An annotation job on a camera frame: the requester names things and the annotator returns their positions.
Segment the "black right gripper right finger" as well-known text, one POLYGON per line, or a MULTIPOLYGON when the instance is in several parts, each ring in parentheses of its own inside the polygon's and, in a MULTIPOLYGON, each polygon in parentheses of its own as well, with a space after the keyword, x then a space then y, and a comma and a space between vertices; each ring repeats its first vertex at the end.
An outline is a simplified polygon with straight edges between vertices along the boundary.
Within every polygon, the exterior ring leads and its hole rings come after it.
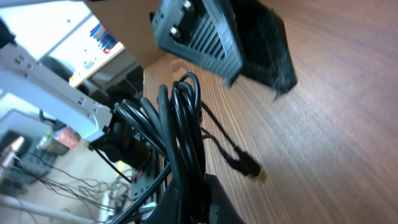
POLYGON ((239 216, 221 182, 215 175, 207 174, 206 183, 210 189, 209 224, 245 224, 239 216))

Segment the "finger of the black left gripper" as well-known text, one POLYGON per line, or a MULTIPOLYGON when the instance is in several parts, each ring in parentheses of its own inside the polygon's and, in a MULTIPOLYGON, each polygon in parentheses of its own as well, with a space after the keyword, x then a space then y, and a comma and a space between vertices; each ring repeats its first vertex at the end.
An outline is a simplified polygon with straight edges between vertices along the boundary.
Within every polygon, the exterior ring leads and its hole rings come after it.
POLYGON ((283 19, 259 1, 232 1, 245 63, 241 74, 268 86, 277 96, 288 93, 297 77, 283 19))
POLYGON ((150 21, 160 50, 221 77, 231 86, 244 65, 231 1, 163 0, 150 21))

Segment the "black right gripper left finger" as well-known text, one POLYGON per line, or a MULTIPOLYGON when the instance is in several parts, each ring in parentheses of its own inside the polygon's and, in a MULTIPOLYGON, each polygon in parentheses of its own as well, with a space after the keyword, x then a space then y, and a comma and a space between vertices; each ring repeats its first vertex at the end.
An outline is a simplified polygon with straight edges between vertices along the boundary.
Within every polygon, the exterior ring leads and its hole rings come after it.
POLYGON ((163 197, 149 217, 149 224, 178 224, 178 223, 218 223, 218 178, 215 175, 206 175, 205 187, 202 188, 205 195, 201 196, 205 204, 203 206, 204 214, 194 217, 190 209, 200 207, 199 200, 192 203, 184 203, 180 191, 172 180, 166 188, 163 197))

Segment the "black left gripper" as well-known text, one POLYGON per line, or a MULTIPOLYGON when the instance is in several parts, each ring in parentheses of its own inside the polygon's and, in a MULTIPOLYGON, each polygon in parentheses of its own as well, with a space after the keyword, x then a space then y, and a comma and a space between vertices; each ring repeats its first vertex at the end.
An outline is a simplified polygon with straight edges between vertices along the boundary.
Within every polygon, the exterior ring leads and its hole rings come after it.
POLYGON ((122 90, 110 93, 97 90, 90 97, 98 103, 108 106, 112 117, 110 123, 103 128, 104 135, 91 142, 89 150, 97 149, 103 152, 109 161, 122 161, 133 169, 144 170, 153 163, 155 160, 154 150, 114 108, 116 103, 129 100, 135 108, 139 109, 141 107, 139 99, 122 90))

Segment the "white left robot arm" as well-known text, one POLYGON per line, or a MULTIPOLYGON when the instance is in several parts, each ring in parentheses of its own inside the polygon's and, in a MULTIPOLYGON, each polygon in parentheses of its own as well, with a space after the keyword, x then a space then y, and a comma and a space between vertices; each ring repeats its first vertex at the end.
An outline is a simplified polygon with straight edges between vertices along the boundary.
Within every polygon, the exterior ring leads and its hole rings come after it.
MULTIPOLYGON (((162 1, 151 23, 161 50, 216 73, 228 85, 244 75, 282 95, 297 84, 284 22, 258 1, 162 1)), ((1 41, 1 88, 52 113, 91 142, 107 135, 112 111, 36 62, 12 35, 1 41)), ((162 91, 161 97, 166 105, 147 116, 125 102, 116 110, 162 156, 173 158, 183 144, 191 163, 201 167, 200 87, 179 80, 171 95, 162 91)))

